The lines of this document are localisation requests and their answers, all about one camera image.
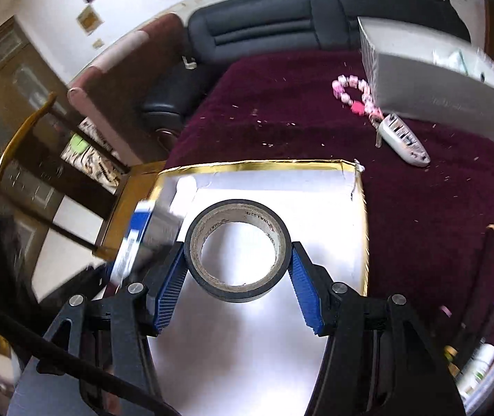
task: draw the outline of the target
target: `green object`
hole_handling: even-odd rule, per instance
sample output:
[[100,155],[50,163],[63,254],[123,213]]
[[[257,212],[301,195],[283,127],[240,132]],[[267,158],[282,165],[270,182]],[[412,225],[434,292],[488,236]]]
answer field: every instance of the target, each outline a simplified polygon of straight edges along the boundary
[[85,150],[87,150],[87,147],[89,147],[89,144],[85,142],[80,136],[73,135],[71,137],[70,148],[77,154],[81,155]]

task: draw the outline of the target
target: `wooden chair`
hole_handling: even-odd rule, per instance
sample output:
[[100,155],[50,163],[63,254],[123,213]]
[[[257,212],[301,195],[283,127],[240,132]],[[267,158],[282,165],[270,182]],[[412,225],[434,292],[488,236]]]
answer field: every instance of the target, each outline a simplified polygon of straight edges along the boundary
[[[14,134],[0,156],[0,183],[7,166],[13,159],[28,170],[37,170],[39,168],[41,180],[102,217],[103,224],[95,243],[92,244],[45,218],[38,212],[22,205],[3,192],[1,187],[0,194],[27,216],[43,223],[77,244],[90,249],[94,255],[107,261],[114,260],[137,202],[149,195],[158,173],[164,167],[164,162],[153,162],[132,167],[126,166],[106,148],[83,132],[76,124],[70,122],[58,112],[54,107],[55,102],[56,94],[51,93],[46,103],[30,115]],[[34,137],[32,134],[33,127],[46,114],[51,114],[67,129],[79,134],[104,158],[112,162],[114,167],[121,173],[120,184],[115,194],[110,193],[101,184],[59,157],[54,157],[48,148]]]

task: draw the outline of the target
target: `metal screw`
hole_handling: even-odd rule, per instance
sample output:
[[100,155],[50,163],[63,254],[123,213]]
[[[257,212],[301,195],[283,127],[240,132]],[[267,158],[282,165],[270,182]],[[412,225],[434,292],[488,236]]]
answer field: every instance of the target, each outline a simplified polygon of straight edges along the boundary
[[332,291],[336,294],[345,294],[348,291],[348,285],[340,282],[334,283],[332,285]]
[[70,297],[70,305],[72,307],[78,307],[83,303],[83,296],[81,294],[76,294]]
[[394,294],[393,296],[391,296],[391,300],[396,305],[405,305],[407,303],[407,299],[401,294]]
[[128,286],[128,292],[130,294],[137,294],[143,290],[143,283],[132,283]]

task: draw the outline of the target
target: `black leather sofa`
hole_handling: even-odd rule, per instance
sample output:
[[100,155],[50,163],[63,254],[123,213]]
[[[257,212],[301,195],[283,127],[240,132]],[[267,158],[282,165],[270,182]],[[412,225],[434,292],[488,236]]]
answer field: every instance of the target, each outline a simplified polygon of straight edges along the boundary
[[186,57],[151,89],[139,113],[146,127],[179,132],[227,67],[240,58],[288,50],[360,47],[358,17],[419,24],[470,41],[449,0],[228,0],[194,12]]

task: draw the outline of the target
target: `bottle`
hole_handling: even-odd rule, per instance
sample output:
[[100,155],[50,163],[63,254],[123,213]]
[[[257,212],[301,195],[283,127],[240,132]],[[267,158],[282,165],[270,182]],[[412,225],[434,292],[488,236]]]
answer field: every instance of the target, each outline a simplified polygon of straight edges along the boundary
[[494,346],[482,344],[456,379],[457,389],[463,402],[473,393],[488,372],[494,360]]

